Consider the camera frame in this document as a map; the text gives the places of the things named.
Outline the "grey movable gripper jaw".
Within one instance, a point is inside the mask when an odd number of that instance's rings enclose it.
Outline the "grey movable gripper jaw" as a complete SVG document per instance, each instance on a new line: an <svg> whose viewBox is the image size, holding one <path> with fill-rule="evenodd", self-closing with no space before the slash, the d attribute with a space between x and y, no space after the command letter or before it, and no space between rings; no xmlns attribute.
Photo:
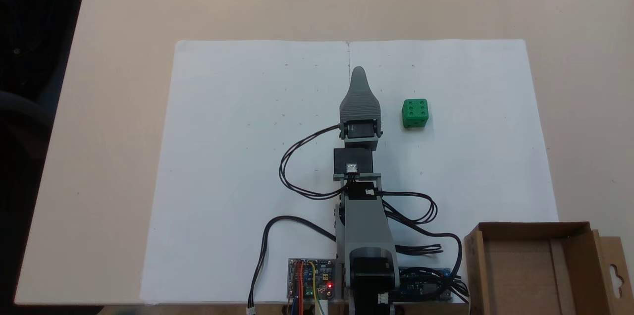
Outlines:
<svg viewBox="0 0 634 315"><path fill-rule="evenodd" d="M380 103L371 91L366 71L353 69L349 89L339 107L340 123L381 118Z"/></svg>

